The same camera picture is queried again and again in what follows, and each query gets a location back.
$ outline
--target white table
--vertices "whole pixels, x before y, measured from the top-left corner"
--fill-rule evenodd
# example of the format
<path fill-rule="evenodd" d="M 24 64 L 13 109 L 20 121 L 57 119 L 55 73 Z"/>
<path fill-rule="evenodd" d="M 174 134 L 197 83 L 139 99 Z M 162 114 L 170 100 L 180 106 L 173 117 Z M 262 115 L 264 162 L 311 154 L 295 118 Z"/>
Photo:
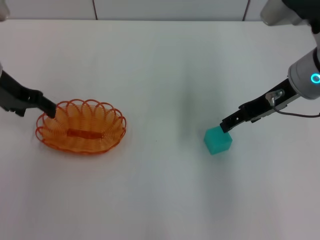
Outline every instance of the white table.
<path fill-rule="evenodd" d="M 96 99 L 128 120 L 111 152 L 83 157 L 34 136 L 41 112 L 0 112 L 1 240 L 314 240 L 319 119 L 273 114 L 203 142 L 315 47 L 308 26 L 260 22 L 9 20 L 4 69 L 49 99 Z M 319 100 L 285 111 L 316 114 Z"/>

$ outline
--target teal cube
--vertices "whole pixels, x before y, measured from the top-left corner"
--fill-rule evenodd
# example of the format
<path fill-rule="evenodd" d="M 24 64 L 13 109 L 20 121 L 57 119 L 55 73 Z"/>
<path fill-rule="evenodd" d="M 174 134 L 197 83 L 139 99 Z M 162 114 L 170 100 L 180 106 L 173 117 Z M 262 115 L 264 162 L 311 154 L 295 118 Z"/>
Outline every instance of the teal cube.
<path fill-rule="evenodd" d="M 211 155 L 221 153 L 230 148 L 232 138 L 228 132 L 224 133 L 220 126 L 205 132 L 204 142 Z"/>

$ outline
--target white wall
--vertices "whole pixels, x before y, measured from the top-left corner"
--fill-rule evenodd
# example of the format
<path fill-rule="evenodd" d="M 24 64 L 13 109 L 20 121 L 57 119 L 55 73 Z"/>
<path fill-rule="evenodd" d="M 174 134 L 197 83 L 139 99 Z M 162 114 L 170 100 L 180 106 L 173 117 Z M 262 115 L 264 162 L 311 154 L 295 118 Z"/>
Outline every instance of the white wall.
<path fill-rule="evenodd" d="M 95 19 L 92 0 L 6 0 L 12 19 Z"/>
<path fill-rule="evenodd" d="M 95 0 L 102 20 L 240 21 L 247 0 Z"/>
<path fill-rule="evenodd" d="M 6 0 L 12 19 L 95 19 L 92 0 Z M 95 0 L 101 20 L 241 21 L 248 0 Z M 259 21 L 267 0 L 251 0 Z"/>

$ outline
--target black cable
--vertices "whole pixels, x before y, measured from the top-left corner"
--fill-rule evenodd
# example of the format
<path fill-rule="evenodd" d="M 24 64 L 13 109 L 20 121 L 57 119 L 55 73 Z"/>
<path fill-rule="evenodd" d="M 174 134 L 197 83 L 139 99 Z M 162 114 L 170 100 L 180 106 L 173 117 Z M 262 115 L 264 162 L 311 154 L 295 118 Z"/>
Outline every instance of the black cable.
<path fill-rule="evenodd" d="M 320 118 L 320 113 L 318 115 L 303 115 L 303 114 L 297 114 L 297 113 L 283 112 L 283 111 L 279 111 L 274 106 L 271 106 L 271 107 L 275 112 L 282 115 L 295 116 L 295 117 L 308 118 L 308 119 Z"/>
<path fill-rule="evenodd" d="M 246 20 L 246 16 L 247 16 L 247 13 L 248 13 L 250 2 L 251 2 L 251 0 L 248 0 L 248 2 L 246 4 L 246 8 L 245 8 L 245 11 L 244 11 L 244 14 L 243 14 L 242 22 Z"/>
<path fill-rule="evenodd" d="M 92 0 L 92 5 L 93 5 L 93 10 L 94 10 L 95 20 L 98 20 L 97 11 L 96 11 L 96 4 L 95 4 L 95 0 Z"/>

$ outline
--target oval basket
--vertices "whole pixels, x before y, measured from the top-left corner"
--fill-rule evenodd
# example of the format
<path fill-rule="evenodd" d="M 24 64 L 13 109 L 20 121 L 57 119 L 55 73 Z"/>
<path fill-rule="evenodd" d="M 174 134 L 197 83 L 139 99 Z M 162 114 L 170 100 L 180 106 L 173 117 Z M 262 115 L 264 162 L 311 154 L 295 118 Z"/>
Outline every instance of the oval basket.
<path fill-rule="evenodd" d="M 111 104 L 73 99 L 57 104 L 54 119 L 45 113 L 39 116 L 35 135 L 50 148 L 93 155 L 117 146 L 126 127 L 126 118 Z"/>

